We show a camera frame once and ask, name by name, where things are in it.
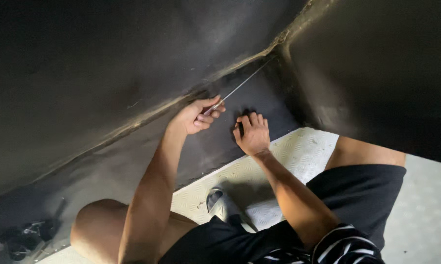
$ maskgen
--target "screwdriver handle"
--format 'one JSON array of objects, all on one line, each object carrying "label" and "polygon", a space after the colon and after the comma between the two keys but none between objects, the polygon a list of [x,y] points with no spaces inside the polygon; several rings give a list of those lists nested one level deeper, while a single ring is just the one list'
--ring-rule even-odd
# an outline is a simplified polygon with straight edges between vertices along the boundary
[{"label": "screwdriver handle", "polygon": [[215,110],[217,109],[217,107],[219,107],[219,106],[222,104],[222,102],[224,102],[224,99],[220,99],[220,100],[217,102],[217,104],[211,106],[211,108],[209,108],[206,112],[204,112],[203,115],[205,115],[205,116],[210,116],[211,113],[212,113],[213,111],[215,111]]}]

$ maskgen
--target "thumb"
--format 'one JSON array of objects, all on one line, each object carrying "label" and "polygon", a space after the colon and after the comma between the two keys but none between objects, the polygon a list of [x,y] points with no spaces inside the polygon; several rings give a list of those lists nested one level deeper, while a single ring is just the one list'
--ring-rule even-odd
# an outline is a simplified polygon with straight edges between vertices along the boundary
[{"label": "thumb", "polygon": [[220,98],[221,98],[220,95],[216,95],[214,98],[203,99],[203,100],[198,100],[198,101],[202,107],[208,107],[208,106],[216,104]]},{"label": "thumb", "polygon": [[240,127],[238,126],[238,123],[235,125],[235,129],[234,129],[233,133],[234,133],[235,141],[238,144],[239,142],[242,141],[242,138],[240,136]]}]

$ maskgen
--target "hand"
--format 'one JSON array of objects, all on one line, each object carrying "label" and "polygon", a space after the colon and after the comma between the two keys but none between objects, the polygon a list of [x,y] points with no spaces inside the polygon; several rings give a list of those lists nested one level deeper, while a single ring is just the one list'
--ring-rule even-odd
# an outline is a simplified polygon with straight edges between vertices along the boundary
[{"label": "hand", "polygon": [[[240,123],[243,125],[243,137],[240,136]],[[254,156],[263,151],[269,151],[269,129],[268,120],[263,118],[263,115],[250,114],[247,116],[238,117],[237,124],[234,129],[235,141],[238,146],[250,156]]]},{"label": "hand", "polygon": [[224,103],[220,105],[216,111],[210,116],[201,114],[204,108],[215,105],[221,99],[220,95],[212,99],[196,100],[187,107],[183,108],[168,124],[169,127],[185,130],[188,135],[198,133],[203,129],[209,128],[214,118],[218,118],[221,112],[225,112]]}]

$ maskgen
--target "forearm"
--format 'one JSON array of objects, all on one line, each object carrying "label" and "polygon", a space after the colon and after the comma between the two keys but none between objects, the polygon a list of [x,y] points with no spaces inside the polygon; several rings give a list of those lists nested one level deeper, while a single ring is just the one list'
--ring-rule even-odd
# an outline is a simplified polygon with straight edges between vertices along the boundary
[{"label": "forearm", "polygon": [[165,131],[128,208],[120,243],[120,263],[157,261],[185,139],[186,132],[176,126],[169,125]]},{"label": "forearm", "polygon": [[281,211],[307,249],[313,247],[339,219],[269,151],[253,156],[266,174]]}]

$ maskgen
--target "screwdriver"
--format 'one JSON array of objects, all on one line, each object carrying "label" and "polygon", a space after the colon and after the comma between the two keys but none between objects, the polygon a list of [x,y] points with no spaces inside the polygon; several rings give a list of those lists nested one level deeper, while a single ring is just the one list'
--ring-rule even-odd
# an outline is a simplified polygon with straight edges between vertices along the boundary
[{"label": "screwdriver", "polygon": [[222,102],[225,101],[225,99],[227,99],[227,97],[229,97],[232,93],[234,93],[238,88],[240,88],[242,85],[244,85],[248,80],[250,80],[253,75],[255,75],[257,72],[259,72],[261,69],[263,69],[263,67],[269,63],[274,57],[271,57],[267,62],[265,62],[263,65],[261,65],[261,67],[259,67],[255,72],[253,72],[252,75],[250,75],[245,81],[243,81],[239,86],[237,86],[234,90],[232,90],[229,94],[227,94],[224,98],[220,99],[217,104],[211,106],[211,108],[209,108],[207,111],[204,112],[203,115],[205,116],[209,116],[214,110],[217,109],[217,107],[219,107]]}]

